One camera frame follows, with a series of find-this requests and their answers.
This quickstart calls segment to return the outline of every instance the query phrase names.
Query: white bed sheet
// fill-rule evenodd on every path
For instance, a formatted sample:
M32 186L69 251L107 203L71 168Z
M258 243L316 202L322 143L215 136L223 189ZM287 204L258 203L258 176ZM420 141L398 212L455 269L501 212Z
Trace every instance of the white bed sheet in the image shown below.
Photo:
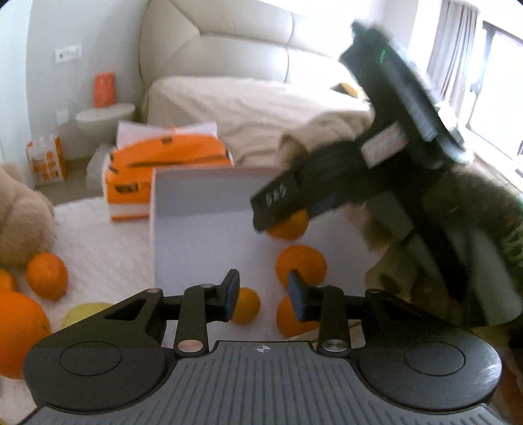
M150 125L215 121L237 165L274 165L282 133L327 110L369 109L326 88L232 77L168 77L152 85L147 101Z
M57 302L44 301L29 289L23 271L15 273L20 292L43 307L53 332L78 304L115 304L154 286L148 220L112 222L103 198L64 204L55 214L53 252L69 271L67 294ZM7 425L22 421L34 408L24 381L0 377L0 418Z

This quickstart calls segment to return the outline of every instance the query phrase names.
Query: white wall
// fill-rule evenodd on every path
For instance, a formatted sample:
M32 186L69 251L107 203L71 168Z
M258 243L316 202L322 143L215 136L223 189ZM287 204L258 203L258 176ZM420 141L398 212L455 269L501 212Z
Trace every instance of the white wall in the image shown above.
M419 0L408 55L424 72L434 46L440 11L441 0Z
M26 45L31 3L32 0L9 0L0 9L0 160L16 162L28 185L32 185L32 178L25 154L25 146L31 140Z
M92 103L98 72L116 73L119 102L141 94L138 45L147 0L34 0L27 41L27 94L34 137L61 136L68 158L96 146L76 128L75 115ZM54 63L54 50L81 44L79 61ZM55 112L69 108L70 123L56 129Z
M259 0L312 19L381 20L387 0Z
M418 0L387 0L386 2L381 26L406 49L411 41L417 9Z

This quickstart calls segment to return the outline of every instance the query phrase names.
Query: pile of oranges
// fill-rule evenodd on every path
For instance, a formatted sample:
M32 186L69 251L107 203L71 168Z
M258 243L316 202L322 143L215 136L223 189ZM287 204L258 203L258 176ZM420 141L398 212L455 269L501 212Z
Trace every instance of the pile of oranges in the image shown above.
M57 256L36 255L27 264L29 287L40 298L57 300L67 290L67 269ZM0 375L22 378L29 350L51 334L49 320L40 305L17 292L16 279L0 269Z
M309 216L305 210L301 210L287 221L268 229L267 233L276 239L294 241L305 234L308 226ZM285 288L292 270L297 270L308 285L318 285L325 279L327 262L323 255L312 247L292 245L280 253L275 264L276 276ZM248 323L256 317L259 310L260 300L256 292L249 288L241 288L232 321L238 324ZM300 322L296 318L288 294L278 304L276 324L286 338L318 327L316 322Z

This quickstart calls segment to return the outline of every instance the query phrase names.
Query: orange bag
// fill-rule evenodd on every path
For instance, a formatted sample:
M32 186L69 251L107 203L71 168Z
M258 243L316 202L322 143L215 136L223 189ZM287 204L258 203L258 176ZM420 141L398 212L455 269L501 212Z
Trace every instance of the orange bag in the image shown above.
M111 218L148 217L153 169L175 165L231 166L231 161L223 143L208 135L156 137L116 150L105 174Z
M62 182L67 178L67 167L59 137L41 137L29 142L26 154L35 186Z

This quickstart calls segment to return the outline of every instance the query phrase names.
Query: white cardboard box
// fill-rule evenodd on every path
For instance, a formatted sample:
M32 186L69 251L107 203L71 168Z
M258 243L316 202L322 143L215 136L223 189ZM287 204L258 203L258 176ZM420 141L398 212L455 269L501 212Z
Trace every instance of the white cardboard box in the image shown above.
M298 241L276 241L253 228L251 197L281 170L264 168L157 170L151 200L151 238L156 286L165 296L190 286L220 284L238 269L242 286L258 292L261 311L251 323L211 323L209 344L216 340L282 340L276 308L286 293L274 271L278 254L294 243L317 248L328 264L326 284L347 295L363 295L363 278L378 257L368 251L343 209L309 224ZM175 323L164 346L174 343Z

